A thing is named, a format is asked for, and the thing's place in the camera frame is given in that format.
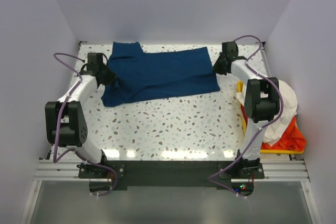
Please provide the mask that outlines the blue t shirt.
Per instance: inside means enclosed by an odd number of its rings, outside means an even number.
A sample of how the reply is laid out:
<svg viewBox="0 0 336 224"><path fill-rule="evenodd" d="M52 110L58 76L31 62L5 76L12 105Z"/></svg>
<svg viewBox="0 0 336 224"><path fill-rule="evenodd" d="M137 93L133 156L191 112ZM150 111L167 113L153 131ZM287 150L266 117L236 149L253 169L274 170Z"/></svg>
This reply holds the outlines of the blue t shirt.
<svg viewBox="0 0 336 224"><path fill-rule="evenodd" d="M220 90L205 47L147 53L139 42L114 42L108 67L118 79L105 87L105 107Z"/></svg>

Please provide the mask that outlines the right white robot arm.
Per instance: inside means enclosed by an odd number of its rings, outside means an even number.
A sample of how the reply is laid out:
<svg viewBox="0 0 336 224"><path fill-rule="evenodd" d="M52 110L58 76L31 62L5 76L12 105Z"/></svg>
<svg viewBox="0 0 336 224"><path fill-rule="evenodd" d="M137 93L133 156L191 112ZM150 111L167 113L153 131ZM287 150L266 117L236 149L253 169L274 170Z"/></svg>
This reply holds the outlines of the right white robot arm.
<svg viewBox="0 0 336 224"><path fill-rule="evenodd" d="M233 74L246 87L244 110L247 116L247 128L243 145L229 168L239 178L246 178L260 162L260 150L266 128L279 119L283 99L279 92L279 81L275 77L266 77L253 69L248 59L238 55L236 42L222 43L213 69L217 74Z"/></svg>

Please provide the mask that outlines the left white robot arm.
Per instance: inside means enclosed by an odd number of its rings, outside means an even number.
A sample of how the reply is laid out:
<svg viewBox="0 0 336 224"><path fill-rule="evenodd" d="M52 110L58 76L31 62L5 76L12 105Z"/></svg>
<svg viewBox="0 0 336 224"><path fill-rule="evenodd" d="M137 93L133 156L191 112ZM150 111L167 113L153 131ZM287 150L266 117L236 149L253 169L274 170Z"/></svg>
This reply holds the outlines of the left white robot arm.
<svg viewBox="0 0 336 224"><path fill-rule="evenodd" d="M46 134L54 146L54 163L67 153L75 153L97 178L108 174L109 165L103 150L88 140L88 127L82 106L100 87L117 83L117 74L109 69L107 56L101 52L87 54L86 60L55 53L54 58L76 75L75 83L57 101L45 105Z"/></svg>

